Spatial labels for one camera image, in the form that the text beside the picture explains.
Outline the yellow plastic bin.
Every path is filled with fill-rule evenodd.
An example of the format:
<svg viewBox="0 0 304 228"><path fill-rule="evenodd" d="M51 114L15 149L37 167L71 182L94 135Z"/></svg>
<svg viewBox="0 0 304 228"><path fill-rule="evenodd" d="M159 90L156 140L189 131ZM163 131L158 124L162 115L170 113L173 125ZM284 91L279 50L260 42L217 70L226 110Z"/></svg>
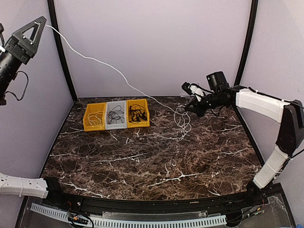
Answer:
<svg viewBox="0 0 304 228"><path fill-rule="evenodd" d="M150 126L150 113L147 99L126 100L126 116L128 128Z"/></svg>
<svg viewBox="0 0 304 228"><path fill-rule="evenodd" d="M86 106L83 117L85 132L105 130L105 109L106 103L93 103Z"/></svg>

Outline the grey plastic bin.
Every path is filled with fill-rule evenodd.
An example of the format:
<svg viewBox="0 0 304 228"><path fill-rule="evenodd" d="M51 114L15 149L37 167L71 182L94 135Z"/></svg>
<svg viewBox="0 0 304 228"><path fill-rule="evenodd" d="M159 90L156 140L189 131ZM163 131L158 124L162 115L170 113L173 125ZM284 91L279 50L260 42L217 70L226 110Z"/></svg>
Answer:
<svg viewBox="0 0 304 228"><path fill-rule="evenodd" d="M126 129L126 101L107 102L104 120L106 130Z"/></svg>

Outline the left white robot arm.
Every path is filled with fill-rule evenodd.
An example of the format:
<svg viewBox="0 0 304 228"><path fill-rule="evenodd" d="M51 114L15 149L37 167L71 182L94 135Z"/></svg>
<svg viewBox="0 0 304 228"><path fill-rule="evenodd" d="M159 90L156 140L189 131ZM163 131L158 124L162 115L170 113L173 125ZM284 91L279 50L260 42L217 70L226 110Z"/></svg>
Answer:
<svg viewBox="0 0 304 228"><path fill-rule="evenodd" d="M17 101L21 101L29 84L29 77L20 98L8 87L12 80L15 80L22 64L26 65L37 51L47 19L41 16L26 24L12 33L11 37L5 41L3 37L4 27L0 26L0 105L7 104L6 95L13 95ZM43 178L29 179L0 174L0 193L1 195L18 195L37 197L45 199L48 195L47 181Z"/></svg>

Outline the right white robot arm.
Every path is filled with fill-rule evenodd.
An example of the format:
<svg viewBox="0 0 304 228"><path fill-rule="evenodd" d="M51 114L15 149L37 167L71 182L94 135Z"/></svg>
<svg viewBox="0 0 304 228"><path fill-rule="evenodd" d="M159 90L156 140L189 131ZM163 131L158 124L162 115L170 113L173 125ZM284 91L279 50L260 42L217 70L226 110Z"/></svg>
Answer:
<svg viewBox="0 0 304 228"><path fill-rule="evenodd" d="M280 124L274 151L261 170L251 181L254 188L245 192L242 201L253 206L261 198L264 189L285 166L298 154L296 149L304 140L304 106L299 100L288 101L259 92L242 85L230 86L222 71L208 75L209 89L185 82L182 89L194 99L185 106L185 111L203 117L207 110L235 106L266 116Z"/></svg>

